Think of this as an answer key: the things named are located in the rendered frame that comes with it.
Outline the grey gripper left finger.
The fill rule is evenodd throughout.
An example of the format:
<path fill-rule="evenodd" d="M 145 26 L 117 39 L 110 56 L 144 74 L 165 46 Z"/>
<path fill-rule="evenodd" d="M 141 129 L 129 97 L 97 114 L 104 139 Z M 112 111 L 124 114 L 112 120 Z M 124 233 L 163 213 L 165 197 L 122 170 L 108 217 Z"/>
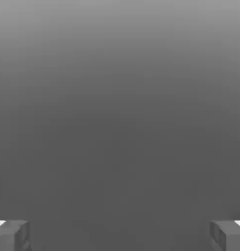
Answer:
<path fill-rule="evenodd" d="M 31 251 L 30 222 L 0 220 L 0 251 Z"/>

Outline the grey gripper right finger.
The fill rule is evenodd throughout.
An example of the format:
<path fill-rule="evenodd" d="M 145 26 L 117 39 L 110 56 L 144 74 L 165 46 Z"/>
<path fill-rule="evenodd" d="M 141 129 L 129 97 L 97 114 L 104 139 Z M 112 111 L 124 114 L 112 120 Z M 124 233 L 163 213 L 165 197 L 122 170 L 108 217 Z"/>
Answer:
<path fill-rule="evenodd" d="M 240 220 L 210 221 L 213 251 L 240 251 Z"/>

